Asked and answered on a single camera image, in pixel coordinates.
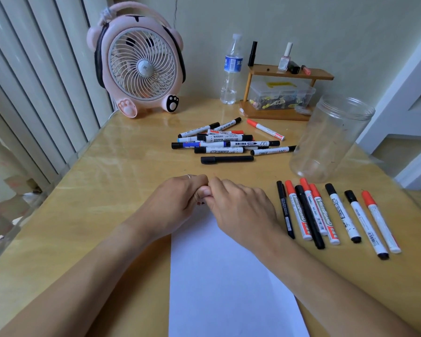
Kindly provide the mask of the person's left hand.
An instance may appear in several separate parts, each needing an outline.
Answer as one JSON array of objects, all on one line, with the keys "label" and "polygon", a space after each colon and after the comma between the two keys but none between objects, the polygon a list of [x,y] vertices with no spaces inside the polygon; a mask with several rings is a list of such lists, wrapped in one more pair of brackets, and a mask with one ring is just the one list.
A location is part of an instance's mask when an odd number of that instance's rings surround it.
[{"label": "person's left hand", "polygon": [[191,216],[197,205],[184,207],[182,177],[164,181],[134,213],[138,240],[149,243],[169,235]]}]

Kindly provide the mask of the person's right hand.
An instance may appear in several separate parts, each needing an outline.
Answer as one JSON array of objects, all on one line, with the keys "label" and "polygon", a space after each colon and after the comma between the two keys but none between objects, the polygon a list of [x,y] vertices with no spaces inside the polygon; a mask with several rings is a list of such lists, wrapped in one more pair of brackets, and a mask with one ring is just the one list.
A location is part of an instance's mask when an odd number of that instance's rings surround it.
[{"label": "person's right hand", "polygon": [[254,254],[266,251],[283,233],[271,200],[261,188],[242,184],[233,183],[231,193],[230,209],[210,209],[219,228]]}]

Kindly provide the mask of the person's left forearm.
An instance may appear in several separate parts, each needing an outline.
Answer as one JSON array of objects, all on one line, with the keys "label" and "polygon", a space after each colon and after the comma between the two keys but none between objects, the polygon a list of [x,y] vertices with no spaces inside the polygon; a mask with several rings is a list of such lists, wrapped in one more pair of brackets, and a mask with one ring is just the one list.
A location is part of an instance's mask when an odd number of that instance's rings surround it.
[{"label": "person's left forearm", "polygon": [[0,337],[84,337],[129,265],[184,220],[126,220],[0,330]]}]

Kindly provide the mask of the person's right forearm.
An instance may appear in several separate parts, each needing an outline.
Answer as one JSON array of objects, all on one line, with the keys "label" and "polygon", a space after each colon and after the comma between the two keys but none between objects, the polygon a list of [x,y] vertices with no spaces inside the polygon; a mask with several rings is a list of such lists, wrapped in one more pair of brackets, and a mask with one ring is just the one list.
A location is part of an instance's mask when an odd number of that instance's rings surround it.
[{"label": "person's right forearm", "polygon": [[400,317],[279,230],[266,230],[253,241],[253,254],[332,337],[421,337]]}]

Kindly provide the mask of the pile of whiteboard markers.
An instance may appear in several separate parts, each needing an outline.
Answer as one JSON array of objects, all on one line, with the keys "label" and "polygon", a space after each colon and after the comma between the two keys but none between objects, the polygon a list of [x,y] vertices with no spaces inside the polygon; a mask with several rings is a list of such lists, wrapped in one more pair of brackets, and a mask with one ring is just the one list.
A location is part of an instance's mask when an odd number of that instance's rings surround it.
[{"label": "pile of whiteboard markers", "polygon": [[214,123],[179,135],[171,148],[193,149],[194,153],[202,155],[201,163],[205,165],[253,162],[256,156],[292,153],[297,149],[296,145],[283,146],[285,136],[275,130],[249,118],[247,124],[274,140],[257,141],[243,131],[219,131],[224,126],[216,127],[217,123]]}]

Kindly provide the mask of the white paper sheet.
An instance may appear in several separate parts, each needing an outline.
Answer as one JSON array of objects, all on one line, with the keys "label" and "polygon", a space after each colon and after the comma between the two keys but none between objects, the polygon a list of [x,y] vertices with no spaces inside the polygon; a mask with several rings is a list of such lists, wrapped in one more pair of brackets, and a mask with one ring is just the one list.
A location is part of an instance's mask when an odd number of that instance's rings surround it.
[{"label": "white paper sheet", "polygon": [[297,300],[206,204],[171,237],[169,337],[309,337]]}]

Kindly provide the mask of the row of whiteboard markers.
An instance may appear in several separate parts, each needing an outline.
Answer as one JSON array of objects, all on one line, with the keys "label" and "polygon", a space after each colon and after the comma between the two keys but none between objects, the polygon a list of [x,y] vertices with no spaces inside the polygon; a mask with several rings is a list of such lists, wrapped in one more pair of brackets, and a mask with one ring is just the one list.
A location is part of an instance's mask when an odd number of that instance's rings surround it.
[{"label": "row of whiteboard markers", "polygon": [[[305,178],[301,178],[296,186],[293,185],[291,180],[277,181],[276,186],[286,225],[286,233],[290,238],[296,238],[294,228],[297,228],[301,233],[302,239],[304,241],[313,241],[317,249],[325,249],[324,236],[331,245],[340,245],[341,240],[315,184],[309,183]],[[327,183],[325,184],[325,189],[348,234],[349,241],[354,244],[361,243],[362,237],[359,230],[351,219],[335,187],[333,184]],[[381,260],[388,260],[389,254],[402,253],[397,240],[394,238],[370,192],[363,190],[361,197],[379,232],[376,232],[354,192],[346,190],[344,195],[376,256]]]}]

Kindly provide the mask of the clear box of clips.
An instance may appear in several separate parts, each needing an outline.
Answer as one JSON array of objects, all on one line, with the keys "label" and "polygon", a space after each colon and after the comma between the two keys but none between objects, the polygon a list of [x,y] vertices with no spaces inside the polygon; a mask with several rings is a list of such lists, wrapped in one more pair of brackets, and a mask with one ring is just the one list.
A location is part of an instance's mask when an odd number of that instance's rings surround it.
[{"label": "clear box of clips", "polygon": [[300,81],[254,81],[250,85],[247,100],[257,110],[294,109],[307,107],[316,90]]}]

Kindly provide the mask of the clear plastic water bottle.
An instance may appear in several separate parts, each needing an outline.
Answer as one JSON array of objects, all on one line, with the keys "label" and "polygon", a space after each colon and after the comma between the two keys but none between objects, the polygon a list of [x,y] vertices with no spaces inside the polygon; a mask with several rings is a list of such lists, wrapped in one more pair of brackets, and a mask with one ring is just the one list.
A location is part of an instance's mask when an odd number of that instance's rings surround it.
[{"label": "clear plastic water bottle", "polygon": [[236,101],[236,83],[238,81],[243,62],[241,38],[241,34],[234,33],[232,35],[232,42],[225,54],[225,80],[220,92],[220,101],[225,105],[232,105]]}]

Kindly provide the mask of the clear plastic jar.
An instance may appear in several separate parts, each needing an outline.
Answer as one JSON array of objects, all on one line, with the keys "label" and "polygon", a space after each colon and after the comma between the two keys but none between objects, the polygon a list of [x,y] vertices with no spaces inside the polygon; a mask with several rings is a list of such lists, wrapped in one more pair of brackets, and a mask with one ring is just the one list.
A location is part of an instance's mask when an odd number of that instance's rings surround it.
[{"label": "clear plastic jar", "polygon": [[375,108],[359,99],[323,95],[293,152],[290,169],[312,183],[329,180],[374,114]]}]

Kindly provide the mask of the brown wooden desk shelf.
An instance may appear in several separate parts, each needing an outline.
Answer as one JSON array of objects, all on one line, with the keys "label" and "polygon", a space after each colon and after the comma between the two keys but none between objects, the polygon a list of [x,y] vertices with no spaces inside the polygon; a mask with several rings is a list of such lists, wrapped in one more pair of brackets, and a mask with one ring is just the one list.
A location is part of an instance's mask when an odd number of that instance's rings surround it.
[{"label": "brown wooden desk shelf", "polygon": [[317,80],[332,81],[334,79],[334,76],[331,73],[323,69],[310,68],[309,71],[310,75],[307,75],[302,71],[300,71],[297,74],[293,74],[288,71],[279,70],[277,66],[273,65],[254,64],[253,66],[248,67],[248,79],[245,89],[245,95],[243,99],[239,101],[240,112],[244,117],[251,119],[271,119],[307,122],[310,118],[309,115],[299,114],[293,109],[256,110],[248,101],[248,94],[252,77],[254,75],[292,79],[309,79],[311,87],[314,86]]}]

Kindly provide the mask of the pink animal-shaped desk fan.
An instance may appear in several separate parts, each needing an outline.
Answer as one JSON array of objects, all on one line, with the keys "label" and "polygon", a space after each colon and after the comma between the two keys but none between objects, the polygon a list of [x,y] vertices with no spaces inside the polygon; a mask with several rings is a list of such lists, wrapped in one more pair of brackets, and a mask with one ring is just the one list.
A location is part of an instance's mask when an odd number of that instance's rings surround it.
[{"label": "pink animal-shaped desk fan", "polygon": [[157,11],[126,1],[101,12],[87,32],[98,83],[128,118],[161,108],[174,113],[186,80],[179,32]]}]

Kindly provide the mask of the pale nail polish bottle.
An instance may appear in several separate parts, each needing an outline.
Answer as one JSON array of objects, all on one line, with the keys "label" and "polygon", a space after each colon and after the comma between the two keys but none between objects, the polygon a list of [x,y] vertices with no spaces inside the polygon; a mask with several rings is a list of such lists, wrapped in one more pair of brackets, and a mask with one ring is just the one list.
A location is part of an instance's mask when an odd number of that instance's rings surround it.
[{"label": "pale nail polish bottle", "polygon": [[277,69],[279,71],[287,71],[290,65],[290,53],[293,47],[292,42],[288,42],[284,55],[281,57]]}]

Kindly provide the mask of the white vertical blinds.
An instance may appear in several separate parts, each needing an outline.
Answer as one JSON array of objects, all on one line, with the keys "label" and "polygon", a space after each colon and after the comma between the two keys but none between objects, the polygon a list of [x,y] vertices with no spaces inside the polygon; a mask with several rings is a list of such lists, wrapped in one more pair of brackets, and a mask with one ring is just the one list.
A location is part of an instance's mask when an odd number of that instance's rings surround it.
[{"label": "white vertical blinds", "polygon": [[113,0],[0,0],[0,138],[49,189],[111,117],[86,32]]}]

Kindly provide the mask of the white wooden frame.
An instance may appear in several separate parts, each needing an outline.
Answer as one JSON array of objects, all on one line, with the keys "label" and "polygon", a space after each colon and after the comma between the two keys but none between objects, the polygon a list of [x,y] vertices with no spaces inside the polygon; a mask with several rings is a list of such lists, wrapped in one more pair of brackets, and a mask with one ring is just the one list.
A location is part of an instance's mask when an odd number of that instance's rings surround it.
[{"label": "white wooden frame", "polygon": [[[421,140],[421,41],[375,109],[356,141],[364,152],[373,153],[388,135]],[[421,152],[394,179],[402,188],[421,190]]]}]

